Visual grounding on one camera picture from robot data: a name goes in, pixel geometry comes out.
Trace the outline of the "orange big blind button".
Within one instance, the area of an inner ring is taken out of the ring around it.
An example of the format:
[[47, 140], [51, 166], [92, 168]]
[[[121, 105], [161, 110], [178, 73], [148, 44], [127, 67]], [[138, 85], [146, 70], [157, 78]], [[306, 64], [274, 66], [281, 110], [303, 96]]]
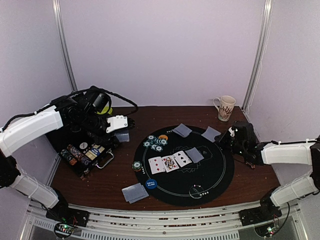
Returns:
[[168, 140], [168, 136], [165, 134], [162, 134], [158, 137], [159, 139], [165, 139], [166, 141]]

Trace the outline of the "blue green poker chips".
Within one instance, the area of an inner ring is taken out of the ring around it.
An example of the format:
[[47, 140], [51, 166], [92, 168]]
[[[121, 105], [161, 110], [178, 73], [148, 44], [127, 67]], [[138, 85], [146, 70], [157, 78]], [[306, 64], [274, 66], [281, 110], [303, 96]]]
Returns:
[[149, 148], [156, 152], [162, 152], [164, 146], [168, 144], [168, 140], [159, 139], [159, 136], [149, 135], [146, 140], [143, 142], [145, 148]]

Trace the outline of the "dealt cards front pile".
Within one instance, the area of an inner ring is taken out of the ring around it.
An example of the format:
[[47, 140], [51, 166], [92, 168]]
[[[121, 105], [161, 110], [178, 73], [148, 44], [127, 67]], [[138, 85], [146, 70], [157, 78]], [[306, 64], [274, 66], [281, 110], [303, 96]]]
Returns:
[[145, 187], [140, 183], [125, 187], [121, 191], [125, 201], [129, 202], [130, 204], [135, 203], [149, 196]]

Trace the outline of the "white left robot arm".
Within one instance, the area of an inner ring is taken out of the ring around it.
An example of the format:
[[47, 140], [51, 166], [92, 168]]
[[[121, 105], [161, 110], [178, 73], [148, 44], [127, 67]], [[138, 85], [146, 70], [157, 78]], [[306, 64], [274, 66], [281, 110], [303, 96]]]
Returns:
[[20, 160], [31, 164], [35, 170], [36, 164], [43, 161], [44, 155], [31, 151], [40, 146], [45, 140], [44, 135], [63, 127], [63, 119], [56, 106], [46, 106], [43, 111], [33, 112], [31, 116], [21, 117], [12, 122], [8, 127], [0, 129], [0, 186], [12, 188], [28, 198], [35, 200], [48, 209], [61, 222], [67, 222], [72, 218], [72, 211], [62, 202], [57, 190], [42, 183], [35, 176], [30, 175], [16, 161], [14, 152], [18, 152]]

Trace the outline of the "dealt cards pile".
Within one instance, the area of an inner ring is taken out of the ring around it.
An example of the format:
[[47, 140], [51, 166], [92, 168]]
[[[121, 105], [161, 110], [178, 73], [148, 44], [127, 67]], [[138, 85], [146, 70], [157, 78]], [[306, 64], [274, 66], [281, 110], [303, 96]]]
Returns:
[[121, 191], [125, 201], [129, 202], [130, 204], [135, 203], [149, 196], [145, 187], [140, 183], [125, 187]]
[[186, 125], [184, 125], [183, 123], [179, 124], [172, 131], [183, 138], [188, 137], [190, 135], [190, 133], [192, 132], [192, 130], [189, 127], [187, 127]]

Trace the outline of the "queen of hearts card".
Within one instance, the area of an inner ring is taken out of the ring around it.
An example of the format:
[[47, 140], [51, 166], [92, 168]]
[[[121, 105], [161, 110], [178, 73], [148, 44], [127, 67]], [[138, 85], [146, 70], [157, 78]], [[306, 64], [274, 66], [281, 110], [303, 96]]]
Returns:
[[172, 172], [174, 170], [179, 169], [179, 165], [177, 164], [175, 158], [172, 155], [164, 156], [161, 158], [165, 171], [167, 173]]

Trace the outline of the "dealt cards back pile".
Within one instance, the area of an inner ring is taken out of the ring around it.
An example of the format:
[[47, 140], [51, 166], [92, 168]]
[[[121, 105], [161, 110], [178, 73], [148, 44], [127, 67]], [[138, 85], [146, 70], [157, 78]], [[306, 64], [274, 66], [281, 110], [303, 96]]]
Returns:
[[190, 133], [192, 132], [192, 130], [189, 127], [187, 127], [186, 125], [184, 125], [183, 123], [179, 124], [172, 131], [183, 138], [188, 137], [190, 135]]

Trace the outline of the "blue small blind button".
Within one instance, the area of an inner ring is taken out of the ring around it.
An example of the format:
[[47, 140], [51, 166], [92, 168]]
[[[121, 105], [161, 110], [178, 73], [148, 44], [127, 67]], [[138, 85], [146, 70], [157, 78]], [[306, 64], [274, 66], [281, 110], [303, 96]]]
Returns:
[[155, 189], [157, 187], [158, 183], [155, 179], [148, 179], [146, 182], [145, 182], [145, 186], [147, 189]]

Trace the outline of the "three of diamonds card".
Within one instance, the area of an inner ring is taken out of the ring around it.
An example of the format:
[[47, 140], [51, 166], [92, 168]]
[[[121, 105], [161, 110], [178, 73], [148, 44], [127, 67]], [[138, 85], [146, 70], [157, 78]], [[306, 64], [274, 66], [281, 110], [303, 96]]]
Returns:
[[164, 164], [163, 164], [163, 161], [162, 161], [162, 158], [160, 156], [149, 158], [148, 163], [149, 163], [151, 173], [153, 175], [166, 171]]

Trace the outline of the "stack of poker chips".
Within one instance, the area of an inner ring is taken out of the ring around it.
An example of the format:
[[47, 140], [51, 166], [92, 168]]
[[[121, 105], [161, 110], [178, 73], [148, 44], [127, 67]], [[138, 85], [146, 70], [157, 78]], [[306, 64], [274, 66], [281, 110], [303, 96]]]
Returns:
[[134, 161], [132, 163], [132, 169], [135, 171], [135, 172], [139, 172], [142, 170], [142, 163], [140, 161]]

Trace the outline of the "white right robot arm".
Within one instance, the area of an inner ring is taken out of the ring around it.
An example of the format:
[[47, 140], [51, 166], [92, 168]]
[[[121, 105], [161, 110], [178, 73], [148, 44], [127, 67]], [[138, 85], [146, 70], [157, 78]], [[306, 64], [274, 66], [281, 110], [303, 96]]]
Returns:
[[268, 220], [283, 204], [320, 191], [320, 139], [293, 142], [248, 139], [237, 133], [215, 137], [219, 145], [243, 157], [250, 165], [272, 166], [280, 186], [261, 200], [256, 210], [259, 220]]

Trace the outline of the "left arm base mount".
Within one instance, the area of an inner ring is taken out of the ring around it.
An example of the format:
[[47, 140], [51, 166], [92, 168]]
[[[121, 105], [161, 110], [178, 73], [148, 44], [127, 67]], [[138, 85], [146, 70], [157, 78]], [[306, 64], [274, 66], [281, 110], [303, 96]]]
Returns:
[[48, 209], [45, 216], [56, 221], [53, 227], [54, 234], [60, 239], [66, 239], [80, 230], [80, 227], [87, 226], [90, 213], [68, 207], [66, 211], [60, 212]]

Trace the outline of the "grey cloth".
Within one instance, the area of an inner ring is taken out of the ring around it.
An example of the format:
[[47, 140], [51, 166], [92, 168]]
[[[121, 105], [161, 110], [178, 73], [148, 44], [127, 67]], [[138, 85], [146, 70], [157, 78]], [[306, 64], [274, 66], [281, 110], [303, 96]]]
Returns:
[[114, 135], [120, 143], [127, 143], [130, 141], [130, 134], [127, 130], [118, 131]]

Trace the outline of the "three of spades card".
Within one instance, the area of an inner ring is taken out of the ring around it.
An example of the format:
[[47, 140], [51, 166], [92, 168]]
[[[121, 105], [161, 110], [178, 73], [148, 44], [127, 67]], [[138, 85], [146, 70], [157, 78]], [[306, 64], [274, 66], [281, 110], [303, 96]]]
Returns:
[[174, 153], [172, 156], [181, 168], [192, 163], [192, 160], [190, 160], [183, 150]]

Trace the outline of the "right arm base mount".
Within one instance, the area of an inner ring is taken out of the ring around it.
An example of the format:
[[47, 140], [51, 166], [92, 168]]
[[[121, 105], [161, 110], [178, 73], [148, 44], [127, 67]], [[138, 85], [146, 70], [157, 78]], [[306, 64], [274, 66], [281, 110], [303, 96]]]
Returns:
[[255, 232], [263, 238], [270, 238], [276, 233], [281, 216], [282, 212], [278, 207], [265, 208], [259, 206], [239, 212], [242, 226], [255, 225]]

